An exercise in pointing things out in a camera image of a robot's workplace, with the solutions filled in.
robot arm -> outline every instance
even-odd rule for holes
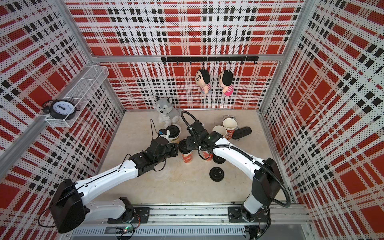
[[[208,151],[222,157],[242,170],[253,181],[251,194],[242,205],[241,214],[244,219],[252,221],[261,207],[270,205],[271,201],[278,202],[274,197],[280,189],[286,195],[287,203],[278,203],[289,207],[289,195],[282,184],[281,175],[274,160],[254,157],[231,144],[217,132],[208,134],[194,117],[195,122],[190,125],[183,113],[193,116],[182,111],[182,119],[192,135],[187,138],[188,149]],[[84,220],[112,218],[117,222],[130,221],[135,213],[127,198],[121,197],[115,201],[93,200],[118,184],[153,170],[157,164],[166,161],[168,157],[177,156],[177,152],[177,144],[169,144],[167,139],[158,137],[151,141],[150,147],[145,151],[134,154],[110,170],[75,183],[70,179],[64,180],[58,186],[49,206],[58,232],[69,232]]]

white wire basket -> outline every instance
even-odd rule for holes
[[[91,97],[109,75],[108,69],[105,66],[93,65],[87,68],[88,70],[81,79],[65,95],[65,97],[62,98],[63,100],[75,104],[77,109],[75,116],[72,119],[67,120],[69,115],[67,115],[65,119],[55,119],[51,115],[47,115],[45,121],[52,127],[72,127]]]

perforated wall panel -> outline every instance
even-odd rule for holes
[[[302,1],[65,0],[94,55],[280,54]]]
[[[153,108],[156,95],[173,97],[176,108],[258,109],[277,62],[254,63],[103,63],[108,80],[126,109]],[[197,70],[207,69],[212,91],[204,95],[195,83]],[[234,93],[225,96],[218,84],[223,70],[233,72]]]
[[[38,216],[61,181],[95,175],[121,117],[102,85],[73,127],[43,130],[0,183],[0,239],[56,238]],[[41,223],[54,225],[49,211]]]
[[[323,239],[384,237],[384,1],[316,1],[266,111]]]
[[[0,6],[0,154],[88,63],[54,1]]]

black remote control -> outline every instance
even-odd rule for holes
[[[250,127],[242,127],[234,131],[232,138],[240,139],[252,133],[252,129]]]

alarm clock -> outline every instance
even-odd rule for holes
[[[52,102],[51,105],[44,107],[48,102]],[[43,112],[55,119],[65,119],[68,116],[66,120],[71,120],[77,111],[75,104],[63,99],[49,100],[43,104],[43,107]]]

